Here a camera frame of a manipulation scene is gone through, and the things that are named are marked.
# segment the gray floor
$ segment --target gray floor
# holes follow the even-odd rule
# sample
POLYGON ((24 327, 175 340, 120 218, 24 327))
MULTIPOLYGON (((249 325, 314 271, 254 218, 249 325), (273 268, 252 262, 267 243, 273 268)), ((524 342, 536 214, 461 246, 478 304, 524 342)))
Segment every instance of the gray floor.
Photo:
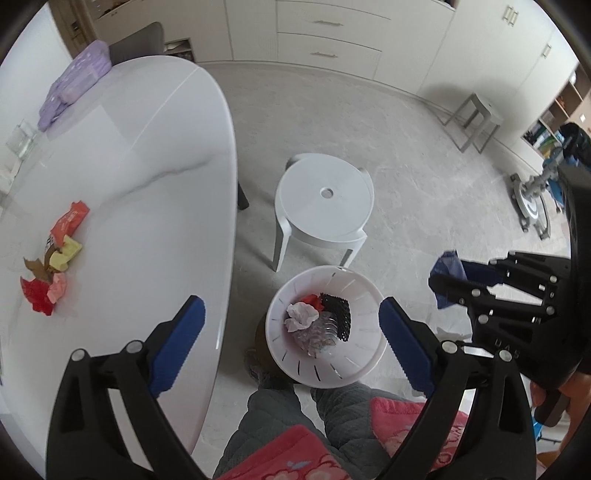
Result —
MULTIPOLYGON (((484 154, 461 154, 436 114, 417 100, 336 73, 288 66, 220 64, 207 68, 221 85, 236 128, 238 171, 251 207, 238 214, 232 293, 222 358, 207 419, 193 457, 213 473, 246 412, 254 384, 242 367, 255 326, 276 290, 321 264, 337 264, 342 251, 288 246, 280 273, 270 269, 275 220, 273 198, 285 162, 296 153, 335 155, 371 174, 374 212, 368 240, 352 268, 395 296, 415 320, 468 333, 459 307, 435 308, 427 277, 445 249, 486 261, 507 250, 568 255, 566 221, 553 217, 553 237, 524 234, 508 194, 508 174, 532 171, 497 142, 484 154)), ((462 141, 459 127, 452 135, 462 141)), ((506 296, 516 295, 502 290, 506 296)), ((391 351, 364 381, 411 398, 391 351)), ((320 424, 306 389, 304 412, 320 424)))

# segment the drawer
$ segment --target drawer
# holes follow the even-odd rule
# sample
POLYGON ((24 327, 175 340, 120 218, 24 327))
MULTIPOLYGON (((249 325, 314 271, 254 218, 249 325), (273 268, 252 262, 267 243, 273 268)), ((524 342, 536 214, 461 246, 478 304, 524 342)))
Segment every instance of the drawer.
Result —
POLYGON ((379 15, 380 17, 392 18, 395 12, 395 0, 304 0, 315 4, 334 5, 336 7, 352 8, 360 12, 379 15))
POLYGON ((332 5, 277 2, 277 29, 382 50, 390 20, 332 5))
POLYGON ((279 61, 374 78, 380 52, 330 38, 280 33, 279 61))

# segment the drawer handle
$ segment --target drawer handle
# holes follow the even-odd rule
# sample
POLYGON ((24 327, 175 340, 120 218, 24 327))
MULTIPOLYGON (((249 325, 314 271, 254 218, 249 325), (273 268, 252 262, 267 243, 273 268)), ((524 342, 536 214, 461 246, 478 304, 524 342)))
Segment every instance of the drawer handle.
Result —
POLYGON ((514 27, 515 26, 515 22, 517 22, 517 18, 519 17, 519 12, 514 12, 513 16, 511 17, 511 20, 509 20, 509 25, 514 27))
POLYGON ((546 45, 544 51, 542 52, 542 56, 547 59, 548 55, 550 55, 550 52, 552 51, 552 45, 548 44, 546 45))
POLYGON ((507 23, 509 23, 509 17, 513 13, 513 11, 514 11, 514 8, 510 5, 507 5, 507 8, 505 10, 505 15, 503 15, 503 20, 505 20, 507 23))
POLYGON ((330 25, 331 27, 344 27, 342 23, 329 22, 328 20, 316 20, 314 23, 321 23, 323 25, 330 25))
POLYGON ((339 58, 339 56, 335 55, 334 53, 322 53, 321 51, 315 51, 314 53, 310 53, 310 55, 318 55, 319 57, 328 57, 330 59, 339 58))

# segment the dark chair leg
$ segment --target dark chair leg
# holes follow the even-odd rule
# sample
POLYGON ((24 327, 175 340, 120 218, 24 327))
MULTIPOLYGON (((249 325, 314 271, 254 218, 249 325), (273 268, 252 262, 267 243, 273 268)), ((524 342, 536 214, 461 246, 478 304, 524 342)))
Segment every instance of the dark chair leg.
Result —
POLYGON ((238 210, 246 210, 250 206, 248 203, 248 199, 244 192, 242 191, 242 187, 240 186, 240 182, 238 182, 238 210))

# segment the metal stand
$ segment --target metal stand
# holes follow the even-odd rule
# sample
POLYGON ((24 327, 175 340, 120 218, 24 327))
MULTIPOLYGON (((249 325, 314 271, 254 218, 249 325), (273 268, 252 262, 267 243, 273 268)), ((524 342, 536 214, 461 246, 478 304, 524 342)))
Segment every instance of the metal stand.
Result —
POLYGON ((517 173, 511 176, 511 198, 515 200, 519 208, 519 222, 521 229, 528 232, 530 227, 535 227, 541 240, 550 238, 550 216, 542 192, 547 188, 548 180, 558 177, 558 166, 564 161, 562 147, 557 147, 552 152, 552 161, 544 167, 541 175, 530 177, 523 181, 517 173), (540 215, 540 202, 544 211, 545 222, 540 215))

